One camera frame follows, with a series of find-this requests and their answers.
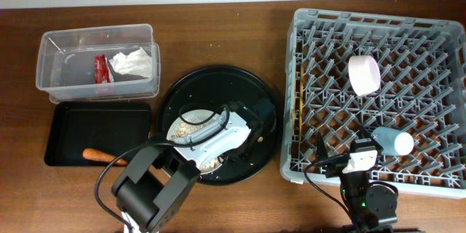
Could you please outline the grey plate with food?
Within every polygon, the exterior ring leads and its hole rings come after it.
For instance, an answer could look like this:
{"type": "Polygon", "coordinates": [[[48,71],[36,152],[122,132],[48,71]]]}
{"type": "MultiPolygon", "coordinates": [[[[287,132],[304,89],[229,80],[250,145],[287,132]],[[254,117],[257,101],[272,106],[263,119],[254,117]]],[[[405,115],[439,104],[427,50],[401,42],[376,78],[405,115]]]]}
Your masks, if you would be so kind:
{"type": "Polygon", "coordinates": [[[226,110],[220,114],[196,109],[182,114],[169,128],[167,139],[187,147],[175,147],[186,161],[194,161],[201,174],[212,173],[222,166],[226,129],[226,110]]]}

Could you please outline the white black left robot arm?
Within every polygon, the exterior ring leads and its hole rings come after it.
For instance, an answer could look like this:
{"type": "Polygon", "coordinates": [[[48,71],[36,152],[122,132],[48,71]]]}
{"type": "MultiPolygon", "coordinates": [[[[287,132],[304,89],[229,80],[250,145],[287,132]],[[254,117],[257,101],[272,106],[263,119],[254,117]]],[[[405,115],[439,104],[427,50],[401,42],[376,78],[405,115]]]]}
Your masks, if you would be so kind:
{"type": "Polygon", "coordinates": [[[267,99],[212,111],[186,105],[172,133],[153,135],[132,149],[134,157],[111,187],[119,212],[103,204],[99,185],[95,198],[126,232],[159,232],[196,182],[227,185],[257,173],[257,162],[269,158],[277,125],[275,105],[267,99]]]}

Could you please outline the black rectangular bin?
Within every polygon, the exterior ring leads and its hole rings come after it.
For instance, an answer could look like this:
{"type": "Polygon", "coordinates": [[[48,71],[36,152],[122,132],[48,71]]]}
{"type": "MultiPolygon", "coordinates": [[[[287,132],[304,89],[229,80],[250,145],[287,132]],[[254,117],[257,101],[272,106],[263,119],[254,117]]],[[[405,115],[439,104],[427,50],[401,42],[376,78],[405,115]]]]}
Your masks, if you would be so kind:
{"type": "Polygon", "coordinates": [[[56,105],[44,162],[49,166],[102,166],[85,149],[115,157],[149,138],[151,106],[142,102],[62,102],[56,105]]]}

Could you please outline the orange carrot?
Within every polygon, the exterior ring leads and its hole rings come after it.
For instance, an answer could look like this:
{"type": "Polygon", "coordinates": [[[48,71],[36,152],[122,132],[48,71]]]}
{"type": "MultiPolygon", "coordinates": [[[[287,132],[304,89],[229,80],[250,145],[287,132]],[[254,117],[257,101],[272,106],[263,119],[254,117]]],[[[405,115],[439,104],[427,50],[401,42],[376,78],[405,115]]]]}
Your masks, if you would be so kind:
{"type": "Polygon", "coordinates": [[[82,152],[82,156],[87,161],[101,164],[109,164],[110,162],[116,159],[114,155],[108,154],[97,149],[85,149],[82,152]]]}

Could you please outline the grey dishwasher rack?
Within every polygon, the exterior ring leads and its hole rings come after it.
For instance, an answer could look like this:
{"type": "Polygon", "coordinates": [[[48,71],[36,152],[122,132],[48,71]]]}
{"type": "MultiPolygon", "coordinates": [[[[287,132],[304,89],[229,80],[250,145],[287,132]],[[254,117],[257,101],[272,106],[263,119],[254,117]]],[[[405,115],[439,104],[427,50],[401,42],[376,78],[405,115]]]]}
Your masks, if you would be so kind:
{"type": "Polygon", "coordinates": [[[338,185],[312,166],[315,136],[329,155],[348,151],[360,130],[390,127],[410,133],[404,157],[382,156],[369,173],[399,190],[436,197],[465,197],[465,30],[450,20],[428,20],[323,9],[298,9],[288,29],[285,59],[281,176],[293,183],[338,185]],[[348,62],[369,55],[380,88],[359,97],[348,62]],[[303,64],[302,139],[299,78],[303,64]],[[291,100],[296,81],[294,135],[291,100]]]}

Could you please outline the light blue cup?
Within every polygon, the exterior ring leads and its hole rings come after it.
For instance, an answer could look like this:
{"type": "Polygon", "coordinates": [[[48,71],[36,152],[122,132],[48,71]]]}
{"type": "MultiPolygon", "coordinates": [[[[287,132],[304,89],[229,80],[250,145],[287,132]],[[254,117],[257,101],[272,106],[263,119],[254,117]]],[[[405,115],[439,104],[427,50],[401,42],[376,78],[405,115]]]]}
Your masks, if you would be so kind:
{"type": "Polygon", "coordinates": [[[401,130],[377,127],[371,136],[382,147],[382,155],[406,156],[414,148],[413,137],[401,130]]]}

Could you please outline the wooden chopstick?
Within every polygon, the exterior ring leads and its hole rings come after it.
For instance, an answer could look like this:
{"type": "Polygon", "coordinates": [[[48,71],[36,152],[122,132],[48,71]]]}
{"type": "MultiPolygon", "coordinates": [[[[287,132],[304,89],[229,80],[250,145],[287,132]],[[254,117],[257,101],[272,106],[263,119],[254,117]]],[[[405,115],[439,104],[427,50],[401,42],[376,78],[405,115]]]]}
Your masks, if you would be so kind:
{"type": "Polygon", "coordinates": [[[293,82],[293,89],[292,89],[293,98],[291,100],[291,134],[294,135],[294,121],[295,121],[295,107],[296,107],[296,81],[293,82]]]}
{"type": "Polygon", "coordinates": [[[299,78],[299,141],[302,139],[302,113],[303,113],[303,80],[304,68],[303,64],[300,65],[300,78],[299,78]]]}

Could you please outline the red snack wrapper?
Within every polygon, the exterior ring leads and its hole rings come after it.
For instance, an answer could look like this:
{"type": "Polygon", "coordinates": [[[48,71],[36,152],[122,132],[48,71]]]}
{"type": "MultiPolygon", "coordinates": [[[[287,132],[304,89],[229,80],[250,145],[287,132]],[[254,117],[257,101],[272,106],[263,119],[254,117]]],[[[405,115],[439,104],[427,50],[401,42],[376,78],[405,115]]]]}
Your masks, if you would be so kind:
{"type": "Polygon", "coordinates": [[[105,55],[95,56],[95,83],[112,83],[114,78],[109,70],[105,55]]]}

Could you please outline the round black tray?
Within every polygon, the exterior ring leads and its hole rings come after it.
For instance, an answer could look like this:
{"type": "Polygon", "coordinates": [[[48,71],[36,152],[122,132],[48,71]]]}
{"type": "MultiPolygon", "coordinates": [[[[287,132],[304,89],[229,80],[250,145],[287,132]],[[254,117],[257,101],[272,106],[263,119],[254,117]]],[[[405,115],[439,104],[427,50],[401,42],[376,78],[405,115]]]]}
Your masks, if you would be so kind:
{"type": "Polygon", "coordinates": [[[255,142],[251,158],[246,163],[227,162],[201,175],[199,182],[211,186],[226,186],[249,179],[259,173],[272,159],[283,138],[283,114],[277,94],[266,82],[245,69],[234,66],[208,66],[193,71],[176,82],[164,96],[157,116],[157,131],[167,135],[169,127],[179,117],[179,110],[208,109],[241,101],[247,106],[259,100],[270,100],[275,105],[277,126],[262,142],[255,142]]]}

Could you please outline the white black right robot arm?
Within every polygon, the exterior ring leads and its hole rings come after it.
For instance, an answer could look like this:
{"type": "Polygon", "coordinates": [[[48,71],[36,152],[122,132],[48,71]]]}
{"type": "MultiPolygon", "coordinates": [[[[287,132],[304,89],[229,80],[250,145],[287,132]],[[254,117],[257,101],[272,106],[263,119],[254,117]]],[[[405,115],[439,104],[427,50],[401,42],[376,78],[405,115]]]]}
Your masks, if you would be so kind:
{"type": "Polygon", "coordinates": [[[323,167],[326,178],[340,180],[341,204],[351,220],[343,232],[391,232],[397,222],[398,189],[386,182],[369,181],[383,152],[382,146],[365,130],[353,140],[350,150],[328,156],[322,135],[317,135],[316,165],[323,167]]]}

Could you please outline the pink bowl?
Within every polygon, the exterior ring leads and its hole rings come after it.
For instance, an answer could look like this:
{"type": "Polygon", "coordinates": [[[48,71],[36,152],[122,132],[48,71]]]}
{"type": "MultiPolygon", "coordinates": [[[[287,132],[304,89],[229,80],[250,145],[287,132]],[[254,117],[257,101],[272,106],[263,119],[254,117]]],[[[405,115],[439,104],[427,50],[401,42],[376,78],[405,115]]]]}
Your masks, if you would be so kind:
{"type": "Polygon", "coordinates": [[[381,75],[376,60],[369,55],[352,56],[348,62],[350,84],[356,95],[363,97],[376,92],[381,75]]]}

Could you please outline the clear plastic bin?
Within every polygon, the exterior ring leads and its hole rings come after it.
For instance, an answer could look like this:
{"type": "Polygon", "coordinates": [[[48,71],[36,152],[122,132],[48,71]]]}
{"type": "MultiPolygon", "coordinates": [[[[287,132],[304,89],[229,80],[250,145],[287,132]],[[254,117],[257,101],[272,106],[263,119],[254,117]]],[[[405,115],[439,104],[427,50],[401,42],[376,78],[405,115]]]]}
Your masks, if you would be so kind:
{"type": "Polygon", "coordinates": [[[36,87],[50,101],[131,100],[159,93],[160,53],[149,24],[79,28],[44,33],[36,65],[36,87]],[[96,83],[95,58],[129,55],[143,50],[150,59],[150,74],[121,74],[108,67],[113,82],[96,83]]]}

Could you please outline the white tissue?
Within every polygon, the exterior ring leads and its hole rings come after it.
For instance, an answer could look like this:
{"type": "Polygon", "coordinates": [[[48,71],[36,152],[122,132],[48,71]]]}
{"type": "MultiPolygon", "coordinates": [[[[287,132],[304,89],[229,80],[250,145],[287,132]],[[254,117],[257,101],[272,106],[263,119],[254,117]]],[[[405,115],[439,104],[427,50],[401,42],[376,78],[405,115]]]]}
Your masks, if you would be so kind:
{"type": "Polygon", "coordinates": [[[152,58],[140,47],[125,55],[119,52],[108,61],[113,70],[121,75],[134,75],[149,78],[152,75],[152,58]]]}

